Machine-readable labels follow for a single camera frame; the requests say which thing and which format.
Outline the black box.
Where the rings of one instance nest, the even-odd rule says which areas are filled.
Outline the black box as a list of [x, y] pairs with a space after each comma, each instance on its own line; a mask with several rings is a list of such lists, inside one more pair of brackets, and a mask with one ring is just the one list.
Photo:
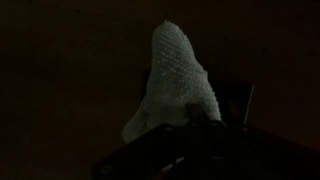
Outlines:
[[254, 86], [223, 75], [210, 77], [205, 70], [155, 70], [147, 73], [146, 93], [139, 111], [148, 125], [184, 125], [188, 105], [199, 105], [210, 120], [241, 126], [247, 121]]

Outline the white towel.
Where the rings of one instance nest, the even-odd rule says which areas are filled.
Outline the white towel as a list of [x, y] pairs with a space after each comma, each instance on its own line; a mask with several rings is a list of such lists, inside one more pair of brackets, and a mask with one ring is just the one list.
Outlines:
[[162, 124], [186, 124], [188, 104], [201, 105], [211, 120], [221, 118], [208, 72], [197, 61], [187, 35], [178, 25], [165, 21], [153, 32], [146, 94], [125, 124], [123, 140], [130, 143]]

